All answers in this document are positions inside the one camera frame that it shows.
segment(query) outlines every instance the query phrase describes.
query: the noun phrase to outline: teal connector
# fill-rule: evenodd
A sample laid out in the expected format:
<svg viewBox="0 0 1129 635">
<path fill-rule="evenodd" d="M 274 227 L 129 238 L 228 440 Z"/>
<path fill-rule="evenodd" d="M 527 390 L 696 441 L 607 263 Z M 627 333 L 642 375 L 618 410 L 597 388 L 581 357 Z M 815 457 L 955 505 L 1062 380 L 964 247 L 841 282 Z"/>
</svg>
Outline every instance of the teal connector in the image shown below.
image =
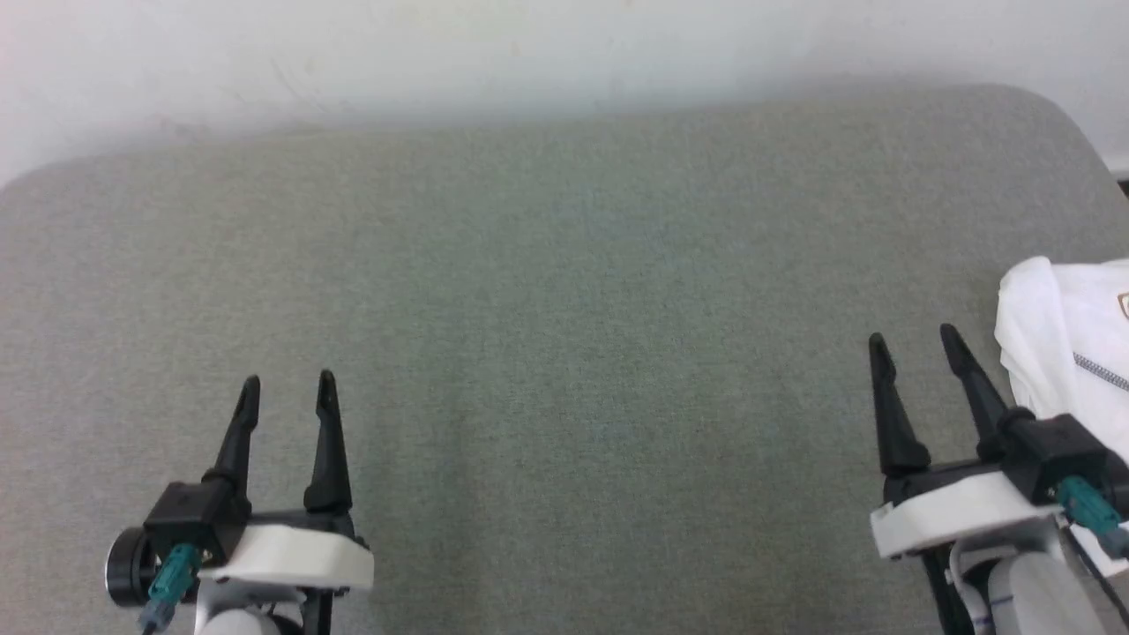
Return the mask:
<svg viewBox="0 0 1129 635">
<path fill-rule="evenodd" d="M 1129 531 L 1121 529 L 1121 515 L 1086 479 L 1066 477 L 1054 494 L 1067 517 L 1092 531 L 1106 555 L 1123 558 L 1129 554 Z"/>
<path fill-rule="evenodd" d="M 164 633 L 168 628 L 176 612 L 176 604 L 192 589 L 202 565 L 200 550 L 192 545 L 173 547 L 168 559 L 161 564 L 157 577 L 149 585 L 149 602 L 138 618 L 141 633 Z"/>
</svg>

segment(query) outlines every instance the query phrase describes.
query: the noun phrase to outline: gray fabric surface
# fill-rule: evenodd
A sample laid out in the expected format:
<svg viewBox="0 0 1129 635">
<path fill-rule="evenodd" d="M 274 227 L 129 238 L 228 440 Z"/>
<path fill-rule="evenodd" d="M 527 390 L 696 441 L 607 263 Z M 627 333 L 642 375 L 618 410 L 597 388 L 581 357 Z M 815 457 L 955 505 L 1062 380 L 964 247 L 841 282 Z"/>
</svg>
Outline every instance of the gray fabric surface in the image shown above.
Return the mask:
<svg viewBox="0 0 1129 635">
<path fill-rule="evenodd" d="M 327 366 L 377 564 L 335 633 L 936 633 L 869 537 L 866 338 L 971 456 L 937 325 L 1004 386 L 1000 276 L 1127 229 L 1077 128 L 999 87 L 43 169 L 0 194 L 0 629 L 133 632 L 106 548 L 247 374 L 251 496 L 296 506 Z"/>
</svg>

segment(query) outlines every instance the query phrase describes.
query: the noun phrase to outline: white garment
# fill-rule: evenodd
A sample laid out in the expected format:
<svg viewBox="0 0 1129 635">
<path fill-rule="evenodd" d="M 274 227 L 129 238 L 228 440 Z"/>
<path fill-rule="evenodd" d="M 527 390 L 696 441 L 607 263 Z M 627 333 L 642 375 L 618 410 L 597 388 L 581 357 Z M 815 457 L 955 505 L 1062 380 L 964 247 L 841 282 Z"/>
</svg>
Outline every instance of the white garment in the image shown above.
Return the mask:
<svg viewBox="0 0 1129 635">
<path fill-rule="evenodd" d="M 1129 461 L 1129 260 L 1016 264 L 1000 281 L 996 339 L 1017 405 L 1039 418 L 1070 412 Z M 1106 575 L 1129 568 L 1076 534 Z"/>
</svg>

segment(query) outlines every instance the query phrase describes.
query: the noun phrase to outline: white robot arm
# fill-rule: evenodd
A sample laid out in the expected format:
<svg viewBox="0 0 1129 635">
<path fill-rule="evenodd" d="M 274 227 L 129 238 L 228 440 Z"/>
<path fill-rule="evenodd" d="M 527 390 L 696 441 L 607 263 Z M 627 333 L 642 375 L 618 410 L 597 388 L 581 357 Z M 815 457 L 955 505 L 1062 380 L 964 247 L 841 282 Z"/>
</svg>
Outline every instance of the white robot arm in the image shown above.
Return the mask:
<svg viewBox="0 0 1129 635">
<path fill-rule="evenodd" d="M 942 341 L 964 385 L 980 442 L 977 459 L 933 466 L 894 386 L 882 336 L 870 338 L 870 371 L 884 504 L 870 514 L 878 555 L 918 557 L 945 635 L 1104 633 L 1067 566 L 1059 532 L 1092 530 L 1111 558 L 1129 554 L 1119 510 L 1129 511 L 1129 468 L 1074 417 L 1036 420 L 1007 408 L 956 329 Z M 1074 534 L 1087 568 L 1129 624 L 1120 599 Z"/>
<path fill-rule="evenodd" d="M 106 591 L 143 606 L 145 635 L 164 630 L 178 604 L 195 604 L 195 635 L 330 635 L 334 598 L 373 586 L 373 554 L 356 536 L 349 469 L 333 374 L 317 391 L 321 421 L 303 510 L 252 513 L 246 499 L 259 380 L 250 377 L 216 467 L 200 484 L 166 488 L 140 528 L 106 559 Z M 275 615 L 294 603 L 301 620 Z"/>
</svg>

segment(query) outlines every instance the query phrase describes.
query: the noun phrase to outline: gray zipper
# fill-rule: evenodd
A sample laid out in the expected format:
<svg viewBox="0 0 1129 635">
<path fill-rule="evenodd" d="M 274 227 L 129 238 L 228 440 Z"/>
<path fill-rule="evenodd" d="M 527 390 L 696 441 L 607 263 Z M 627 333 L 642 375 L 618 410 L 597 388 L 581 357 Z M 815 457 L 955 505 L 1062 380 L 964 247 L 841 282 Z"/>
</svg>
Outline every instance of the gray zipper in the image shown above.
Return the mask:
<svg viewBox="0 0 1129 635">
<path fill-rule="evenodd" d="M 1126 380 L 1121 375 L 1110 371 L 1105 366 L 1102 366 L 1097 362 L 1085 357 L 1083 355 L 1074 354 L 1074 363 L 1078 365 L 1079 368 L 1086 371 L 1087 373 L 1094 375 L 1095 377 L 1105 381 L 1109 384 L 1115 385 L 1121 390 L 1129 392 L 1129 380 Z"/>
</svg>

